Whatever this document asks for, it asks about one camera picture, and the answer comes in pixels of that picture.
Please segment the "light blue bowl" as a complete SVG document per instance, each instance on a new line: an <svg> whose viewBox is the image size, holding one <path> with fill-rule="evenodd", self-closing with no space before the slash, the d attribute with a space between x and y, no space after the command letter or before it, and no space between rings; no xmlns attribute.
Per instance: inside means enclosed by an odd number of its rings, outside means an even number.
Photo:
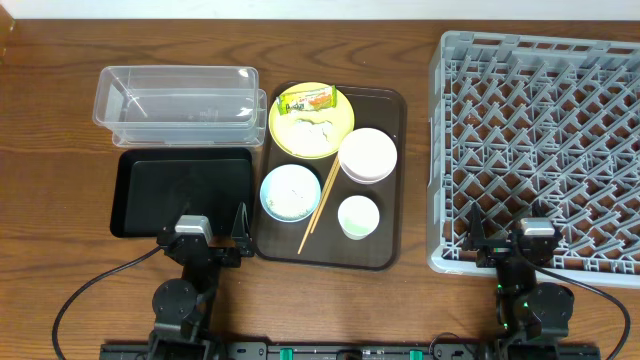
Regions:
<svg viewBox="0 0 640 360"><path fill-rule="evenodd" d="M259 198L263 210L273 219L293 223L309 217L321 197L318 178L307 167L285 164L263 179Z"/></svg>

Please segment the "pile of white rice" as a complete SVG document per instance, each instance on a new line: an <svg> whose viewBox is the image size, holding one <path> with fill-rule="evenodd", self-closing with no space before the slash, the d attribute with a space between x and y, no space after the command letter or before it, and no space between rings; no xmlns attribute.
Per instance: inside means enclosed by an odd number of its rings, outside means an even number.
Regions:
<svg viewBox="0 0 640 360"><path fill-rule="evenodd" d="M305 185L287 185L273 181L266 192L267 209L282 221L298 221L312 211L315 199Z"/></svg>

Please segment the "white cup green inside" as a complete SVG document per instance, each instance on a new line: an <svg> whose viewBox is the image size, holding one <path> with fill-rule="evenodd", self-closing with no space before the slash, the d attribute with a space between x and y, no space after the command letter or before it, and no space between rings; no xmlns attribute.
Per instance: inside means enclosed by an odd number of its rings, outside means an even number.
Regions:
<svg viewBox="0 0 640 360"><path fill-rule="evenodd" d="M341 229L349 239L362 240L378 227L380 211L370 198L354 195L340 204L337 217Z"/></svg>

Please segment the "white tissue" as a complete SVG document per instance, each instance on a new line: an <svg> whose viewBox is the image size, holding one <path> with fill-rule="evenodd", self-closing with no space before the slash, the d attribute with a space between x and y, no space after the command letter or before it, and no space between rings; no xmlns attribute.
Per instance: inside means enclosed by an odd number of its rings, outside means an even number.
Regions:
<svg viewBox="0 0 640 360"><path fill-rule="evenodd" d="M291 127L294 135L321 144L329 143L329 134L333 130L333 125L329 121L315 123L308 119L298 119Z"/></svg>

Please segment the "white pink bowl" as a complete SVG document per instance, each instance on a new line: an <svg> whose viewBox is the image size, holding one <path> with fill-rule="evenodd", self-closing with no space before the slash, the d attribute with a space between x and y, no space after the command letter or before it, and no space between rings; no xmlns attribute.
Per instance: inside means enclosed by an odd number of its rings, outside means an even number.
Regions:
<svg viewBox="0 0 640 360"><path fill-rule="evenodd" d="M398 161L393 140L375 128L360 128L342 141L338 159L341 169L360 184L374 184L386 178Z"/></svg>

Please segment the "green orange snack wrapper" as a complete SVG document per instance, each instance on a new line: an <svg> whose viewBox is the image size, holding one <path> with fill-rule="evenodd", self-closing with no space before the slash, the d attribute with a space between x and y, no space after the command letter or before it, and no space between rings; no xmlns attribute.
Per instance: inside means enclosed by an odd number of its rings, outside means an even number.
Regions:
<svg viewBox="0 0 640 360"><path fill-rule="evenodd" d="M279 95L276 100L280 115L293 112L315 112L334 108L336 104L337 90L334 86L285 93Z"/></svg>

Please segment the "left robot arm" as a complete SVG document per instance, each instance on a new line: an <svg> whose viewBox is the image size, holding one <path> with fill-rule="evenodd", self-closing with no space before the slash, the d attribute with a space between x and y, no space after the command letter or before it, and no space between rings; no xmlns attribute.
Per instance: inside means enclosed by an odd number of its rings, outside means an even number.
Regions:
<svg viewBox="0 0 640 360"><path fill-rule="evenodd" d="M254 255L245 203L240 203L231 230L232 246L212 244L209 219L181 210L157 236L164 255L182 266L179 278L154 293L154 328L149 359L225 359L227 350L209 333L221 270L238 268Z"/></svg>

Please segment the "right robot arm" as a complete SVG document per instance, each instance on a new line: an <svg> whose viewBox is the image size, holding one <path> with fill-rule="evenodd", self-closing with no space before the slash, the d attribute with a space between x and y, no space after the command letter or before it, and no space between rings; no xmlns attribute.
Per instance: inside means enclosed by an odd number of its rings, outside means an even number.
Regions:
<svg viewBox="0 0 640 360"><path fill-rule="evenodd" d="M561 233L545 217L522 218L504 238L490 239L480 207L462 249L476 253L476 266L496 270L496 316L504 333L482 344L476 359L559 359L558 341L568 336L574 294L562 285L537 280L536 269L551 260Z"/></svg>

